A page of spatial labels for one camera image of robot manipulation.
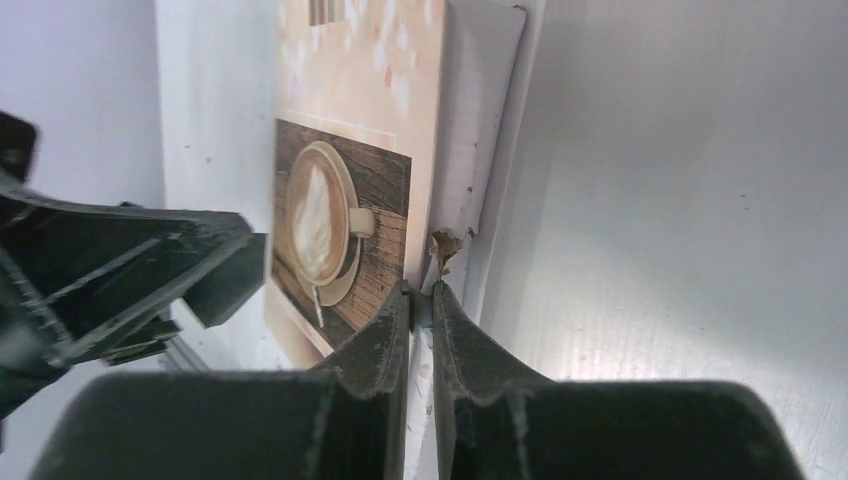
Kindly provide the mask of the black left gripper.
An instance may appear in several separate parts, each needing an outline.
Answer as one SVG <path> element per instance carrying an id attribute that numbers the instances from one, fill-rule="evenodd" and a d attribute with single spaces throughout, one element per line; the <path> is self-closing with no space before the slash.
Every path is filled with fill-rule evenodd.
<path id="1" fill-rule="evenodd" d="M 38 131 L 1 114 L 1 416 L 102 355 L 250 240 L 231 212 L 96 206 L 25 187 Z"/>

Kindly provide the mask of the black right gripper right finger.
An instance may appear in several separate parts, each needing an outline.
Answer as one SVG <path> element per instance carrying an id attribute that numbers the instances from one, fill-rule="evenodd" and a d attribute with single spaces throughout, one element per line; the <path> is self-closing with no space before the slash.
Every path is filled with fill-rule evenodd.
<path id="1" fill-rule="evenodd" d="M 726 381 L 551 380 L 432 293 L 443 479 L 799 479 L 769 408 Z"/>

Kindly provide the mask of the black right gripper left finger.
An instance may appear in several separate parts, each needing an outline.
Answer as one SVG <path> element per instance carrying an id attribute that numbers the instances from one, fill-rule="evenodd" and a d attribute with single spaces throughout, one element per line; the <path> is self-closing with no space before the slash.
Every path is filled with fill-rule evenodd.
<path id="1" fill-rule="evenodd" d="M 120 373 L 69 405 L 35 479 L 399 479 L 411 299 L 307 370 Z"/>

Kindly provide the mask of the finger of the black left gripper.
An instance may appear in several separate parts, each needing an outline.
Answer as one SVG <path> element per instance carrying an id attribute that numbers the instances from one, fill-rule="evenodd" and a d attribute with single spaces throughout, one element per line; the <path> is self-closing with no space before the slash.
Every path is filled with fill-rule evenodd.
<path id="1" fill-rule="evenodd" d="M 267 235 L 254 233 L 247 244 L 202 277 L 180 298 L 204 329 L 226 323 L 264 281 Z M 107 350 L 100 360 L 117 366 L 162 354 L 166 366 L 203 366 L 205 363 L 178 334 L 170 308 L 159 311 Z"/>

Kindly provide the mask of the coffee cover book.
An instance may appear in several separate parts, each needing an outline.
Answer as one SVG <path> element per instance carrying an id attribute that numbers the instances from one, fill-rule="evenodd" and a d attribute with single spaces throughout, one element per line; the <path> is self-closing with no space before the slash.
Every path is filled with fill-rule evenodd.
<path id="1" fill-rule="evenodd" d="M 410 288 L 404 473 L 435 476 L 430 294 L 461 292 L 527 21 L 514 1 L 281 1 L 265 318 L 294 370 Z"/>

